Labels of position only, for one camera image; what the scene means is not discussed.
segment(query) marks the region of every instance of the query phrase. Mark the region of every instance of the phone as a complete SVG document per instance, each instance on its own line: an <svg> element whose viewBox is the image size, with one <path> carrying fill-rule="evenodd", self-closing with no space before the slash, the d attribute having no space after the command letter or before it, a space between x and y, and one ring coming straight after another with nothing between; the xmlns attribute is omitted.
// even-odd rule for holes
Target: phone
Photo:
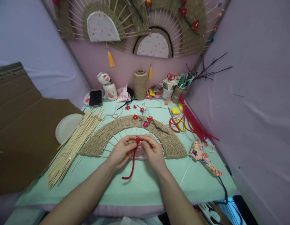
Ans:
<svg viewBox="0 0 290 225"><path fill-rule="evenodd" d="M89 105L90 106L101 106L102 105L102 91L91 91L89 96Z"/></svg>

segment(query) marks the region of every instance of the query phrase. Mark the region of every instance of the paper plate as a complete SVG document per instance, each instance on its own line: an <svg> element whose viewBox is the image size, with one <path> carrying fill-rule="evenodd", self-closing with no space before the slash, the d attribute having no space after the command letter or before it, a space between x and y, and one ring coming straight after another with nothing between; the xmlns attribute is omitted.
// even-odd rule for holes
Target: paper plate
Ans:
<svg viewBox="0 0 290 225"><path fill-rule="evenodd" d="M68 136L75 130L82 120L83 115L75 113L63 118L57 125L55 137L58 143L62 144Z"/></svg>

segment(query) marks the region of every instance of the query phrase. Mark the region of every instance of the table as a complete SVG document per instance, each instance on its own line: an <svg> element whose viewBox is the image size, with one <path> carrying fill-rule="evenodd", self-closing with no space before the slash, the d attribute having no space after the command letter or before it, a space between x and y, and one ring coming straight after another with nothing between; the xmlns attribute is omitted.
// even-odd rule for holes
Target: table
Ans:
<svg viewBox="0 0 290 225"><path fill-rule="evenodd" d="M141 106L143 103L148 107L158 107L162 103L162 107L165 108L149 108L145 115L153 116L154 119L159 120L163 124L169 123L170 115L168 109L164 105L164 101L161 99L158 101L149 99L133 101L130 104L131 109L129 111L123 107L121 116L140 114L133 108L133 105ZM104 101L103 108L106 108L105 114L113 114L115 108L123 104L124 102ZM101 126L112 120L114 119L110 117L106 118ZM186 133L178 133L177 136L184 144L186 151L189 152L195 140L195 136L189 131ZM211 159L216 169L223 173L221 179L227 189L228 196L232 196L237 188L220 156L212 148L212 143L209 140L207 142L209 146L204 147L203 151L208 153L209 159ZM106 148L112 149L112 147L111 144L108 144ZM35 206L36 208L51 210L106 160L106 158L102 157L84 156L80 164L76 165L74 171L71 172L78 158L79 157L76 157L59 186L54 186L51 191L49 190L47 185L47 171L27 188L18 200L16 206ZM208 172L201 162L194 162L190 157L186 157L181 159L166 159L166 164L191 203L224 199L224 189L220 182ZM145 218L164 211L159 181L148 161L136 161L132 178L129 180L122 180L122 176L130 174L131 168L132 161L129 161L126 166L115 174L113 180L100 199L98 207L94 211L96 215L125 215Z"/></svg>

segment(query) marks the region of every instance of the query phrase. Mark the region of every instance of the yellow object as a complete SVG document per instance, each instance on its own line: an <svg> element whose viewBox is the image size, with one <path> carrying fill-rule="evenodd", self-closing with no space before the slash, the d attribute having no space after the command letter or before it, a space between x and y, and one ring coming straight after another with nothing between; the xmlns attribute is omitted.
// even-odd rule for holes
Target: yellow object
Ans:
<svg viewBox="0 0 290 225"><path fill-rule="evenodd" d="M114 67L115 66L114 59L111 56L111 53L110 53L110 51L108 49L107 42L106 42L106 47L107 47L107 54L108 54L108 59L109 59L109 65L110 65L110 67Z"/></svg>
<svg viewBox="0 0 290 225"><path fill-rule="evenodd" d="M178 103L178 106L179 106L179 111L181 111L183 108L182 108L182 104L181 103Z"/></svg>
<svg viewBox="0 0 290 225"><path fill-rule="evenodd" d="M172 108L172 113L174 114L174 115L178 115L179 114L179 111L178 111L178 109L177 108Z"/></svg>
<svg viewBox="0 0 290 225"><path fill-rule="evenodd" d="M183 122L183 121L182 121L181 119L179 119L179 118L176 118L176 121L177 121L177 122L178 122L178 121ZM180 131L181 131L181 132L185 132L186 129L183 130L183 129L181 128L181 126L180 126L180 122L178 123L178 126L179 126Z"/></svg>
<svg viewBox="0 0 290 225"><path fill-rule="evenodd" d="M151 58L151 66L150 66L150 70L149 70L149 79L152 79L152 58Z"/></svg>
<svg viewBox="0 0 290 225"><path fill-rule="evenodd" d="M148 89L148 91L149 91L149 95L151 95L151 96L155 96L155 93L154 93L154 92L152 92L152 90L151 90L151 89Z"/></svg>

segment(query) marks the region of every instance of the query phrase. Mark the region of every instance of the white bottle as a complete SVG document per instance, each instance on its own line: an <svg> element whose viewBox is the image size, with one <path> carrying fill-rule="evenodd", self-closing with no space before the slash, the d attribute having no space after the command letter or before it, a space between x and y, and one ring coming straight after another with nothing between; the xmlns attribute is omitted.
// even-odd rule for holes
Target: white bottle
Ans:
<svg viewBox="0 0 290 225"><path fill-rule="evenodd" d="M107 73L99 73L97 79L101 84L103 84L103 89L108 100L114 101L118 99L116 86Z"/></svg>

